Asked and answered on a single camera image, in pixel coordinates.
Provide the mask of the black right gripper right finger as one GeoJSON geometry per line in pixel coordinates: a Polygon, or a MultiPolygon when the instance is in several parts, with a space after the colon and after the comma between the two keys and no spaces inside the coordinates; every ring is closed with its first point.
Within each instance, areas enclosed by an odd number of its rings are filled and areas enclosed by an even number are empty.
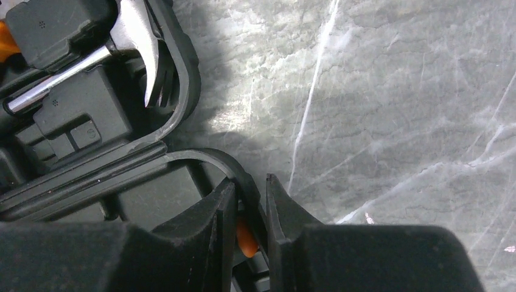
{"type": "Polygon", "coordinates": [[[458,238],[439,226],[324,224],[267,176],[272,291],[482,291],[458,238]]]}

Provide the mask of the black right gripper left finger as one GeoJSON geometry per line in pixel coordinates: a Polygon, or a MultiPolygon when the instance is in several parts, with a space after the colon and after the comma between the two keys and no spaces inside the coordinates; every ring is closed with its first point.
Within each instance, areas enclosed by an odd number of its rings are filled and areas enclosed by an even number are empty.
{"type": "Polygon", "coordinates": [[[229,291],[235,184],[152,231],[123,222],[3,223],[2,291],[229,291]]]}

